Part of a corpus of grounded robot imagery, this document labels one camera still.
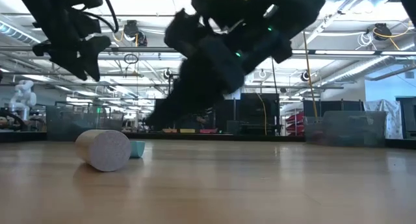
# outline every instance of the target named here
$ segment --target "white wall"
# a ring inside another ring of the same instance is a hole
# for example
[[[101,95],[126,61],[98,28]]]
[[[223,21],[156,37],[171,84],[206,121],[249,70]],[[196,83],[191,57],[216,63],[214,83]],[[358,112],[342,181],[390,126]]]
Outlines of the white wall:
[[[354,84],[344,84],[342,90],[325,90],[320,95],[321,101],[358,101],[366,100],[365,80],[364,78],[357,80]]]
[[[373,73],[370,77],[378,77],[402,68],[401,65],[394,65]],[[365,95],[367,101],[380,99],[396,101],[396,97],[415,97],[416,79],[406,79],[402,73],[380,81],[365,81]]]
[[[42,86],[35,86],[34,92],[40,105],[55,105],[55,101],[66,101],[66,94],[58,90],[46,90]],[[0,107],[9,103],[14,95],[14,87],[0,86]]]

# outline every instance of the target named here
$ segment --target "floor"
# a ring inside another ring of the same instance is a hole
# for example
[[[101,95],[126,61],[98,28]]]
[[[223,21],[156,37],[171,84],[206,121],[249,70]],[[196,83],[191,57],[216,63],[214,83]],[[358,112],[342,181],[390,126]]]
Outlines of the floor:
[[[416,151],[146,143],[98,173],[72,143],[0,144],[0,223],[415,223]]]

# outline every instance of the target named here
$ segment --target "teal block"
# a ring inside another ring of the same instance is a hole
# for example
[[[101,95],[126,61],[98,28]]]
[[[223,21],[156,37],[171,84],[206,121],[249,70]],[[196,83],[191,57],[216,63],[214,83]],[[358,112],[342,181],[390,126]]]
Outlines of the teal block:
[[[141,158],[144,152],[144,142],[132,141],[130,158]]]

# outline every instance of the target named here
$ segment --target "ceiling pipe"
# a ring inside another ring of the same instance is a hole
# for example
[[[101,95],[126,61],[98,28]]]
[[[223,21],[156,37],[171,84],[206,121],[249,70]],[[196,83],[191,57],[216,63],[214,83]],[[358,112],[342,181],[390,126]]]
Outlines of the ceiling pipe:
[[[148,68],[155,76],[156,78],[161,82],[164,83],[166,80],[161,76],[161,74],[157,73],[155,69],[147,62],[147,61],[140,61],[146,68]]]
[[[362,0],[345,0],[344,3],[338,8],[338,10],[334,14],[326,17],[322,21],[322,23],[320,25],[318,25],[315,28],[315,30],[313,30],[313,32],[307,37],[306,44],[308,45],[309,43],[311,43],[315,38],[317,38],[319,36],[319,34],[324,32],[324,30],[326,28],[328,28],[339,16],[342,16],[343,14],[345,14],[345,12],[354,8],[360,2],[362,2]],[[300,43],[298,48],[299,49],[304,49],[305,48],[305,43],[304,42]]]
[[[98,60],[124,60],[125,55],[98,55]],[[45,56],[25,56],[20,55],[21,58],[26,58],[27,60],[49,60],[51,57],[49,55]],[[323,59],[323,60],[368,60],[369,58],[374,58],[376,55],[309,55],[310,59]],[[168,60],[168,61],[182,61],[185,57],[183,55],[141,55],[141,61],[161,61],[161,60]],[[304,59],[305,55],[302,54],[294,54],[291,58],[298,58]]]
[[[385,75],[380,75],[379,77],[375,77],[375,78],[369,78],[367,79],[368,81],[380,81],[382,79],[386,79],[395,75],[400,75],[402,73],[408,72],[408,71],[413,71],[414,69],[416,69],[416,66],[414,64],[410,65],[410,66],[404,66],[404,68],[399,69],[397,71],[393,71],[390,73],[387,73]]]
[[[15,86],[18,83],[16,82],[11,82],[8,84],[0,84],[0,86]],[[134,84],[134,83],[129,83],[129,84],[108,84],[108,83],[74,83],[74,82],[69,82],[69,83],[64,83],[64,82],[36,82],[34,85],[39,85],[39,86],[124,86],[124,87],[169,87],[169,84]],[[274,85],[244,85],[245,88],[275,88]],[[296,89],[302,89],[302,88],[308,88],[307,86],[277,86],[278,88],[296,88]],[[313,87],[316,90],[329,90],[329,89],[336,89],[336,90],[342,90],[344,89],[343,87],[338,87],[338,86],[325,86],[325,87],[318,87],[315,86]]]
[[[73,77],[74,76],[71,73],[36,73],[36,72],[7,72],[7,73],[3,73],[3,75],[43,75],[43,76],[56,75],[56,76],[61,76],[61,77],[65,77],[65,76]],[[140,77],[140,74],[101,73],[101,76],[102,77]]]
[[[398,43],[399,48],[403,51],[412,51],[415,49],[414,42]],[[335,81],[352,81],[359,77],[366,76],[370,73],[378,71],[395,64],[396,58],[394,56],[379,56],[368,61],[356,62],[346,68],[343,68],[332,75],[322,79],[321,85],[328,85]]]
[[[8,18],[33,18],[29,13],[0,13]],[[112,18],[111,14],[99,15],[104,18]],[[137,18],[137,17],[154,17],[154,18],[172,18],[175,14],[117,14],[117,18]]]
[[[0,51],[0,54],[5,55],[5,56],[7,56],[9,58],[16,59],[17,61],[19,61],[21,63],[24,63],[25,65],[27,65],[29,67],[32,67],[32,68],[35,68],[35,69],[46,69],[46,70],[48,70],[44,66],[41,66],[41,65],[39,65],[39,64],[37,64],[35,62],[32,62],[29,59],[26,59],[24,57],[15,55],[14,53],[8,53],[8,52]]]
[[[0,33],[27,45],[34,45],[47,39],[45,36],[34,34],[30,30],[27,30],[25,27],[14,23],[12,20],[1,14]]]

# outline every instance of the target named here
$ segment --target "ventilation duct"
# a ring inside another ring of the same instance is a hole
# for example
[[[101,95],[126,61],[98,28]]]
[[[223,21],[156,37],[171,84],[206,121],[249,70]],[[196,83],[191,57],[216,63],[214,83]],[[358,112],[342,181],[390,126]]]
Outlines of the ventilation duct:
[[[406,41],[404,43],[398,44],[402,51],[414,51],[415,42]],[[373,58],[372,60],[365,60],[361,62],[356,62],[346,68],[340,69],[334,74],[322,79],[321,85],[331,84],[333,82],[343,82],[343,81],[352,81],[357,78],[363,77],[380,69],[386,68],[397,63],[394,56],[379,56]]]
[[[13,22],[2,15],[0,15],[0,33],[27,45],[38,44],[42,41],[38,39],[41,36],[34,37],[31,35],[31,32],[26,32],[25,28],[13,24]]]

